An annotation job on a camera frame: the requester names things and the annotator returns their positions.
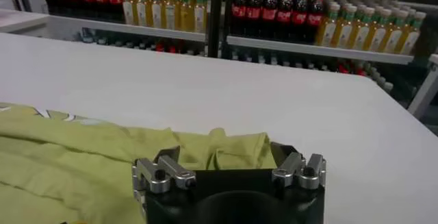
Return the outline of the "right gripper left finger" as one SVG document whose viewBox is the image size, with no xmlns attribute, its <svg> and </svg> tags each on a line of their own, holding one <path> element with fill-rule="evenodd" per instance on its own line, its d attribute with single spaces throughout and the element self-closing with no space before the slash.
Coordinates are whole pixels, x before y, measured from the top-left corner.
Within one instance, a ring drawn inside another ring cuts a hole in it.
<svg viewBox="0 0 438 224">
<path fill-rule="evenodd" d="M 196 186 L 196 173 L 179 163 L 180 146 L 162 149 L 153 160 L 138 158 L 131 165 L 133 196 L 146 212 L 146 194 L 163 194 L 172 186 L 189 190 Z"/>
</svg>

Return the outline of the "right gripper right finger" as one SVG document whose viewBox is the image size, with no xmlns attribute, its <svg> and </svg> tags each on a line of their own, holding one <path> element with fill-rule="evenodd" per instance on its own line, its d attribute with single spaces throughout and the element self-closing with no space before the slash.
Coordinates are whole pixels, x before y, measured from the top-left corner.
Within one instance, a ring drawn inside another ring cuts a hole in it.
<svg viewBox="0 0 438 224">
<path fill-rule="evenodd" d="M 326 160 L 323 155 L 313 153 L 307 160 L 291 145 L 270 143 L 277 165 L 272 170 L 272 181 L 281 188 L 294 184 L 305 190 L 316 190 L 326 186 Z"/>
</svg>

